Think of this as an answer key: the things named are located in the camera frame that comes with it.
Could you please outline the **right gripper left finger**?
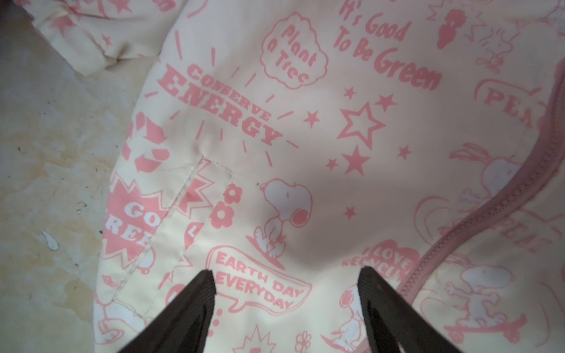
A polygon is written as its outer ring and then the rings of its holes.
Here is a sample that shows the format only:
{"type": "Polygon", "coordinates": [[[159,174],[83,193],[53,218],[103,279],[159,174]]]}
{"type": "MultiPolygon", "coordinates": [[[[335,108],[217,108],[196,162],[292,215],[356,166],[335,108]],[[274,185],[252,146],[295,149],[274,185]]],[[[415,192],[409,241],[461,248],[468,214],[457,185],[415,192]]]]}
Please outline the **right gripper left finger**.
{"type": "Polygon", "coordinates": [[[203,352],[213,318],[215,299],[213,272],[203,270],[121,352],[203,352]]]}

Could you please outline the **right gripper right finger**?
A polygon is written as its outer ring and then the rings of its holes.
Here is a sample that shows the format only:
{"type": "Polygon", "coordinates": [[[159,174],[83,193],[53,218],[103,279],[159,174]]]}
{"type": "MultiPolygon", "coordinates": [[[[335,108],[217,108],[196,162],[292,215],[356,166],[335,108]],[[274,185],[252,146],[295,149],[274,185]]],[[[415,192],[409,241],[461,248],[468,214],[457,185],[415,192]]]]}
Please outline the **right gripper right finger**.
{"type": "Polygon", "coordinates": [[[366,326],[368,352],[459,351],[429,325],[375,269],[362,268],[357,287],[366,326]]]}

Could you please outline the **cream pink printed jacket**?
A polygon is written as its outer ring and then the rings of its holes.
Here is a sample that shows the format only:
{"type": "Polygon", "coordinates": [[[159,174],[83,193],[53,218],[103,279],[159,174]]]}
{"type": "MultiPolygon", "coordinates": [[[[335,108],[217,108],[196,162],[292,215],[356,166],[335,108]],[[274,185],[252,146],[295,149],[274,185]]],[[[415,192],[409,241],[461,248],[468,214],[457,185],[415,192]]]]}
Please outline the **cream pink printed jacket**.
{"type": "Polygon", "coordinates": [[[207,352],[368,352],[376,271],[450,351],[564,350],[562,1],[22,1],[81,74],[156,56],[94,349],[203,270],[207,352]]]}

